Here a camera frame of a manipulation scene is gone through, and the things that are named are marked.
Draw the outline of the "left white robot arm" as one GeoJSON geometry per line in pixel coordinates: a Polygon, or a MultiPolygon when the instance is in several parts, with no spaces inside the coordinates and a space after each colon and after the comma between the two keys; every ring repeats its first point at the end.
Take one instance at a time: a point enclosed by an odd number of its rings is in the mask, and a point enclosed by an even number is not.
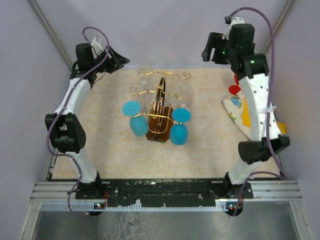
{"type": "Polygon", "coordinates": [[[45,116],[46,144],[49,152],[56,149],[56,157],[68,157],[78,171],[78,183],[87,185],[86,192],[97,199],[103,195],[104,186],[85,149],[86,132],[78,114],[98,73],[112,74],[130,60],[112,47],[102,48],[98,43],[81,43],[75,47],[76,61],[72,65],[68,90],[60,106],[45,116]]]}

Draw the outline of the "aluminium corner post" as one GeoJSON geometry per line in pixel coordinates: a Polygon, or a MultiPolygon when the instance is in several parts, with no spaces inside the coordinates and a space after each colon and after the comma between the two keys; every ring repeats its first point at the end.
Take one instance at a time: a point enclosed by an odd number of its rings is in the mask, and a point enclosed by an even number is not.
{"type": "MultiPolygon", "coordinates": [[[[276,37],[278,35],[278,33],[280,32],[282,25],[285,23],[285,21],[289,17],[295,3],[296,3],[295,0],[287,0],[285,2],[285,5],[284,5],[275,25],[273,27],[274,37],[276,37]]],[[[271,46],[272,46],[272,38],[270,36],[262,48],[262,53],[267,54],[268,51],[270,50],[271,46]]]]}
{"type": "Polygon", "coordinates": [[[68,54],[67,50],[65,49],[62,41],[60,40],[58,34],[54,30],[53,26],[50,24],[48,18],[44,14],[43,10],[41,9],[39,3],[36,0],[27,0],[27,3],[31,7],[33,13],[38,18],[40,24],[42,25],[43,29],[47,33],[51,43],[55,47],[56,51],[58,52],[59,56],[66,64],[66,66],[72,70],[73,62],[68,54]]]}

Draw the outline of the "blue wine glass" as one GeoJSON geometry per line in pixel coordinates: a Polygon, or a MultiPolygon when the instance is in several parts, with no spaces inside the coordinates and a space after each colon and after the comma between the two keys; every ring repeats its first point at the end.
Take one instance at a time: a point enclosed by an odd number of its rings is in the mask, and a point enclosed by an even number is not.
{"type": "Polygon", "coordinates": [[[172,119],[175,123],[171,127],[169,139],[175,145],[184,145],[189,134],[185,123],[191,119],[191,113],[186,108],[176,108],[172,113],[172,119]]]}
{"type": "Polygon", "coordinates": [[[126,102],[122,107],[122,113],[129,118],[129,126],[137,137],[146,135],[149,131],[147,120],[140,113],[141,105],[136,100],[126,102]]]}

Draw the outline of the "patterned yellow cloth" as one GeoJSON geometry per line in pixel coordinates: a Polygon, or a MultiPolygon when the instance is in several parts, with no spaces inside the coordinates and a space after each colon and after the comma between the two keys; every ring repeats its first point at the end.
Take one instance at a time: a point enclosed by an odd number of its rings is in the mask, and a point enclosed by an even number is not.
{"type": "MultiPolygon", "coordinates": [[[[223,100],[223,105],[234,124],[249,140],[252,140],[250,113],[246,97],[243,92],[240,90],[237,94],[225,98],[223,100]]],[[[272,136],[272,127],[275,124],[282,135],[287,133],[286,125],[277,121],[274,116],[270,115],[270,123],[270,137],[272,136]]]]}

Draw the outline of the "left aluminium corner post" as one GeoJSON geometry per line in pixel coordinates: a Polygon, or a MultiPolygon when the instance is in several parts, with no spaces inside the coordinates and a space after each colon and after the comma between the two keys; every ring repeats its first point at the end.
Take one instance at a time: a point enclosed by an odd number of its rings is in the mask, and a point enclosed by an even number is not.
{"type": "Polygon", "coordinates": [[[38,18],[40,24],[42,25],[43,29],[47,33],[51,43],[55,47],[56,51],[58,52],[59,56],[66,64],[66,66],[72,70],[73,62],[68,54],[67,50],[65,49],[62,41],[60,40],[58,34],[54,30],[53,26],[50,24],[48,18],[44,14],[43,10],[41,9],[39,3],[36,0],[27,0],[27,3],[31,7],[33,13],[38,18]]]}

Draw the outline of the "red plastic wine glass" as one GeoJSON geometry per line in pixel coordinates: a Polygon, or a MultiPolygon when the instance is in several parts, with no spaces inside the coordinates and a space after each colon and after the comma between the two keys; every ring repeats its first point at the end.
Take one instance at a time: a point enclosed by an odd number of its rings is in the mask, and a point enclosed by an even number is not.
{"type": "Polygon", "coordinates": [[[228,88],[228,91],[232,94],[232,95],[237,95],[238,92],[241,91],[240,85],[239,85],[239,80],[238,80],[238,76],[236,74],[234,74],[234,85],[231,85],[228,88]]]}

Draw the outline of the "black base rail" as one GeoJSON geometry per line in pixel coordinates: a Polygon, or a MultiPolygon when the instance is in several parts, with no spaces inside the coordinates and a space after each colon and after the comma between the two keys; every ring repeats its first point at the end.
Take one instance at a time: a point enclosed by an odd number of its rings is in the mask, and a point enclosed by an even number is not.
{"type": "Polygon", "coordinates": [[[37,182],[31,201],[43,211],[85,212],[225,212],[242,213],[247,202],[300,201],[302,195],[294,180],[256,178],[223,192],[219,178],[104,179],[101,192],[82,185],[71,192],[73,181],[37,182]]]}

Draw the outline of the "left blue wine glass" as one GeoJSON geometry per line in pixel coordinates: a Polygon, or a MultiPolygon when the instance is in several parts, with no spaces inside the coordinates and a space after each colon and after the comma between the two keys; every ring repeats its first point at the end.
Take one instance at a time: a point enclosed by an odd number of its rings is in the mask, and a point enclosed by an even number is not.
{"type": "Polygon", "coordinates": [[[122,107],[122,113],[129,118],[129,126],[137,137],[146,135],[149,131],[147,120],[140,113],[141,105],[136,100],[126,102],[122,107]]]}

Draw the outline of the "right blue wine glass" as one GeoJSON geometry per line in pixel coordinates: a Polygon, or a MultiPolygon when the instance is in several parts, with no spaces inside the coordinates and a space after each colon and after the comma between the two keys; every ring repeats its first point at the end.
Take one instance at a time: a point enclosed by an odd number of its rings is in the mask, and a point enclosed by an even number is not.
{"type": "Polygon", "coordinates": [[[191,113],[186,108],[176,108],[172,113],[172,119],[175,123],[171,127],[169,139],[175,145],[184,145],[189,134],[185,123],[191,119],[191,113]]]}

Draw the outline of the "clear wine glass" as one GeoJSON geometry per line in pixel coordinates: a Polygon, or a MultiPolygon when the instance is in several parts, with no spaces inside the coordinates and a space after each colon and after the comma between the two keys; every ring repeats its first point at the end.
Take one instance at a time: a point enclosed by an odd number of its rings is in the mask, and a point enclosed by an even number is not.
{"type": "Polygon", "coordinates": [[[144,87],[146,89],[149,88],[151,83],[151,79],[147,75],[149,72],[150,72],[150,68],[147,65],[141,65],[137,68],[137,73],[140,75],[140,80],[143,82],[144,87]]]}
{"type": "Polygon", "coordinates": [[[177,99],[175,108],[190,110],[190,98],[192,96],[192,89],[187,85],[180,85],[176,91],[177,99]]]}
{"type": "Polygon", "coordinates": [[[141,92],[145,90],[145,83],[142,80],[133,80],[128,85],[128,90],[131,93],[131,99],[139,102],[140,104],[145,103],[145,95],[141,92]]]}

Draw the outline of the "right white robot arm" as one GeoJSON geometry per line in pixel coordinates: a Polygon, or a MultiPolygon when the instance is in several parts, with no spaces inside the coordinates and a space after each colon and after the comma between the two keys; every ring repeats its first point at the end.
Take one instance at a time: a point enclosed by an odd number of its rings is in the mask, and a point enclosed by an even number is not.
{"type": "Polygon", "coordinates": [[[225,33],[210,32],[201,54],[204,62],[230,65],[246,98],[250,117],[250,139],[238,144],[239,160],[225,174],[218,197],[235,198],[254,170],[273,154],[290,145],[282,135],[269,99],[269,66],[263,53],[255,53],[255,28],[248,23],[230,24],[225,33]]]}

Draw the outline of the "right aluminium corner post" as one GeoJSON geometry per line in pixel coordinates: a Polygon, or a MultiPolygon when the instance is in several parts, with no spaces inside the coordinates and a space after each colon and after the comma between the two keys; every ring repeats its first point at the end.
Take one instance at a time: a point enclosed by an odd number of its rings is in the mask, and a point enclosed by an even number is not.
{"type": "MultiPolygon", "coordinates": [[[[289,17],[295,3],[296,3],[295,0],[287,0],[285,2],[285,5],[284,5],[275,25],[273,27],[274,37],[276,37],[278,35],[278,33],[280,32],[282,25],[285,23],[285,21],[289,17]]],[[[270,36],[262,48],[262,53],[267,54],[268,51],[270,50],[271,46],[272,46],[272,38],[270,36]]]]}

